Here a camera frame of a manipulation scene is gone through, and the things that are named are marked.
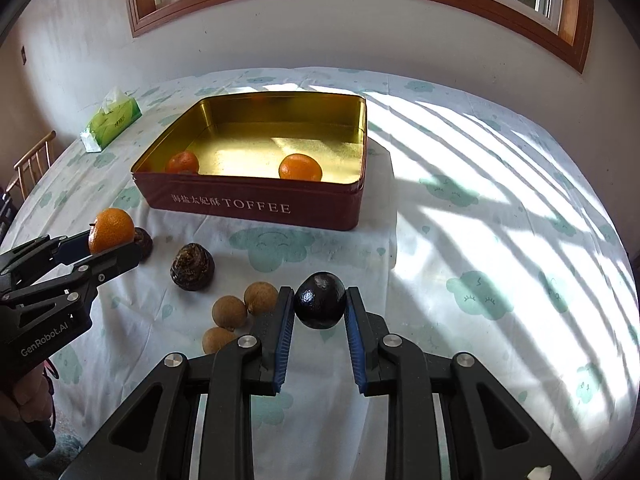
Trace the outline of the person left hand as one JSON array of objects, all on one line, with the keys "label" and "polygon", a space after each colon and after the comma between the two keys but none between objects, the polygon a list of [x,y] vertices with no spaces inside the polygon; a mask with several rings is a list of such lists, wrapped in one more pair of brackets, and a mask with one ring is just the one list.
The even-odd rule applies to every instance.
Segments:
[{"label": "person left hand", "polygon": [[22,377],[13,387],[13,399],[1,395],[1,417],[11,422],[38,422],[52,417],[53,404],[43,364]]}]

